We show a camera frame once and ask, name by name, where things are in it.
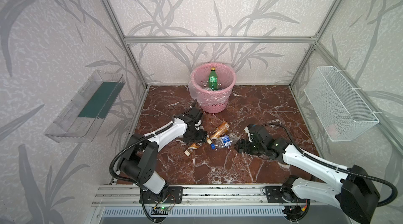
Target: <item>wire basket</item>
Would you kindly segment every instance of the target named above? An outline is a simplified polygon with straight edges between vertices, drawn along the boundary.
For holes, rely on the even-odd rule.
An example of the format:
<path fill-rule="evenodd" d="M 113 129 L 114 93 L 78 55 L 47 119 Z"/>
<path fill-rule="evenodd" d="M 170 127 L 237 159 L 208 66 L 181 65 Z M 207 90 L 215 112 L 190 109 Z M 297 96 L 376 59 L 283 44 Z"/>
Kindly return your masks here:
<path fill-rule="evenodd" d="M 320 66 L 304 90 L 330 140 L 351 141 L 379 123 L 355 88 L 334 66 Z"/>

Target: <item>transparent storage box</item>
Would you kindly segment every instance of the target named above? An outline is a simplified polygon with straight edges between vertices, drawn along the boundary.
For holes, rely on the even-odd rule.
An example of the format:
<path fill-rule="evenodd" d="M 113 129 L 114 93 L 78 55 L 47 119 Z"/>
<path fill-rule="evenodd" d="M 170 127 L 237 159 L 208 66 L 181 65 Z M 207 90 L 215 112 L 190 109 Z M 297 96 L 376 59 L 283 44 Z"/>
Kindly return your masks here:
<path fill-rule="evenodd" d="M 56 142 L 89 143 L 124 86 L 123 74 L 94 71 L 45 136 Z"/>
<path fill-rule="evenodd" d="M 334 66 L 318 67 L 304 91 L 331 141 L 351 141 L 379 123 Z"/>

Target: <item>marble surface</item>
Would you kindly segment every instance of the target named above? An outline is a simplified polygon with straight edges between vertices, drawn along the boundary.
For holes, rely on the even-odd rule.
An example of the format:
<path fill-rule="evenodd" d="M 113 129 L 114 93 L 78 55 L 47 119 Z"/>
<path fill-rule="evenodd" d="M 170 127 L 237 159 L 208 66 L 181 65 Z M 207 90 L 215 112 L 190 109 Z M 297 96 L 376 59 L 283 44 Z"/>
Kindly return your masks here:
<path fill-rule="evenodd" d="M 158 129 L 191 102 L 186 86 L 150 87 L 136 132 Z M 288 86 L 235 86 L 227 108 L 216 114 L 204 113 L 202 120 L 208 133 L 227 121 L 229 131 L 241 138 L 247 138 L 244 128 L 250 123 L 279 122 L 290 129 L 303 149 L 318 154 Z M 269 126 L 268 130 L 274 136 L 287 137 L 282 129 Z M 186 148 L 176 139 L 158 153 L 156 171 L 170 184 L 283 183 L 290 174 L 310 178 L 297 167 L 239 154 L 233 146 L 212 150 L 204 144 L 189 157 L 183 153 Z"/>

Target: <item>wall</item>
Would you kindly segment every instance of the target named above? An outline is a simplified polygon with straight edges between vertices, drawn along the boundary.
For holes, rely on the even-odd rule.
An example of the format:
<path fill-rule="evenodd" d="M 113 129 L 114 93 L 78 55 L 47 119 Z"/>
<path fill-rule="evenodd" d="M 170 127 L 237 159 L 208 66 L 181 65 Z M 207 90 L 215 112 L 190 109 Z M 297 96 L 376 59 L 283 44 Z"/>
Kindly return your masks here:
<path fill-rule="evenodd" d="M 333 0 L 109 0 L 125 36 L 311 36 Z M 307 45 L 132 45 L 148 83 L 188 83 L 220 61 L 238 83 L 289 83 Z"/>
<path fill-rule="evenodd" d="M 320 42 L 372 101 L 402 132 L 403 96 L 403 0 L 345 0 Z M 357 164 L 370 175 L 396 185 L 398 198 L 376 209 L 371 223 L 397 224 L 403 219 L 403 159 L 378 126 L 353 141 L 331 142 L 304 88 L 317 66 L 327 65 L 314 52 L 302 75 L 293 86 L 301 110 L 315 135 L 323 156 L 347 166 Z M 390 194 L 387 186 L 375 183 L 381 199 Z"/>
<path fill-rule="evenodd" d="M 83 223 L 144 89 L 99 0 L 0 0 L 0 223 Z M 94 70 L 126 85 L 92 143 L 43 135 Z"/>

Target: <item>water bottle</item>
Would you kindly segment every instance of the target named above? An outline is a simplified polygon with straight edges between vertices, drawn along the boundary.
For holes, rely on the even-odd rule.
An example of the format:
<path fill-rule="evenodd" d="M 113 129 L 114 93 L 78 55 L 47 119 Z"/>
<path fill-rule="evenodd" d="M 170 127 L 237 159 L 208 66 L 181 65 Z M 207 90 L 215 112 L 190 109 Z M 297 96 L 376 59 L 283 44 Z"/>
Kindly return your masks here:
<path fill-rule="evenodd" d="M 229 133 L 228 135 L 222 136 L 218 138 L 215 143 L 211 144 L 212 149 L 221 149 L 228 147 L 232 144 L 234 144 L 236 141 L 239 140 L 239 136 L 236 136 L 234 133 Z"/>
<path fill-rule="evenodd" d="M 218 90 L 217 88 L 218 77 L 216 74 L 216 68 L 211 68 L 210 75 L 208 76 L 208 86 L 211 90 Z"/>

